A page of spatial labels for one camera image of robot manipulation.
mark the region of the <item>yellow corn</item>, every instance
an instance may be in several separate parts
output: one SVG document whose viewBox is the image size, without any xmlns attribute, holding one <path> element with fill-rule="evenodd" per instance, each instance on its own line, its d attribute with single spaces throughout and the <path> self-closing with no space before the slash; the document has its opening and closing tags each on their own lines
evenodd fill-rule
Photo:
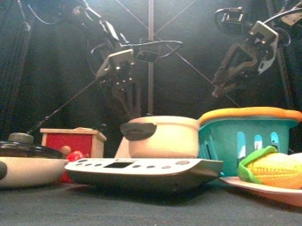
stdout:
<svg viewBox="0 0 302 226">
<path fill-rule="evenodd" d="M 264 185 L 302 188 L 302 162 L 288 154 L 268 154 L 253 161 L 248 168 Z"/>
</svg>

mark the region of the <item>digital display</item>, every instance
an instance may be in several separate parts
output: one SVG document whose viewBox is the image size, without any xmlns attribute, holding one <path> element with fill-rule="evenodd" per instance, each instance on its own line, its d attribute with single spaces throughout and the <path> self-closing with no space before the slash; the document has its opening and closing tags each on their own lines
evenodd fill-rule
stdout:
<svg viewBox="0 0 302 226">
<path fill-rule="evenodd" d="M 133 164 L 133 162 L 114 162 L 114 163 L 109 164 L 107 166 L 105 166 L 105 168 L 125 168 L 131 164 Z"/>
</svg>

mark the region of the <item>metal pole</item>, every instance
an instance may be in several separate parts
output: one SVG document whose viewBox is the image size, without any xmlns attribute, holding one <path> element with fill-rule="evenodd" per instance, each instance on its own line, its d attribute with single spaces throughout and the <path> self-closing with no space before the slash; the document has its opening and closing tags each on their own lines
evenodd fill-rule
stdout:
<svg viewBox="0 0 302 226">
<path fill-rule="evenodd" d="M 155 38 L 155 1 L 149 0 L 149 40 Z M 154 114 L 154 64 L 149 63 L 147 113 Z"/>
</svg>

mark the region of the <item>red box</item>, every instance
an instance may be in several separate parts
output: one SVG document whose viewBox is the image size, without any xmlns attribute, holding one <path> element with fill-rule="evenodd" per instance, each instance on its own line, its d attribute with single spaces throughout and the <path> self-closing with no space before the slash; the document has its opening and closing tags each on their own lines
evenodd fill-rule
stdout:
<svg viewBox="0 0 302 226">
<path fill-rule="evenodd" d="M 42 145 L 62 151 L 70 147 L 71 152 L 81 151 L 87 158 L 103 158 L 106 136 L 101 131 L 78 128 L 69 129 L 40 129 L 43 133 Z"/>
</svg>

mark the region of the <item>pan handle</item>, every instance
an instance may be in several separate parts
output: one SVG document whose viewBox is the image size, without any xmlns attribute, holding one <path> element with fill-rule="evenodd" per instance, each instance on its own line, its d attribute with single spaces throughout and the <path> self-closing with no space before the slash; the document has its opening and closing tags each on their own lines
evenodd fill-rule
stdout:
<svg viewBox="0 0 302 226">
<path fill-rule="evenodd" d="M 0 161 L 0 180 L 6 177 L 7 175 L 7 165 L 3 161 Z"/>
</svg>

